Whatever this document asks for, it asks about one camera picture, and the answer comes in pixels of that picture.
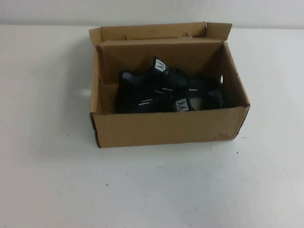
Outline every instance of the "white logo tag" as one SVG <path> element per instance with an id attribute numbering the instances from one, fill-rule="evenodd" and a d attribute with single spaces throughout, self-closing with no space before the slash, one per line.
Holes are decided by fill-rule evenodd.
<path id="1" fill-rule="evenodd" d="M 159 71 L 164 72 L 166 70 L 167 66 L 163 62 L 161 62 L 159 59 L 156 59 L 154 68 Z"/>
<path id="2" fill-rule="evenodd" d="M 178 112 L 189 111 L 188 103 L 185 98 L 183 98 L 179 101 L 176 101 L 175 104 L 176 104 L 176 109 Z"/>

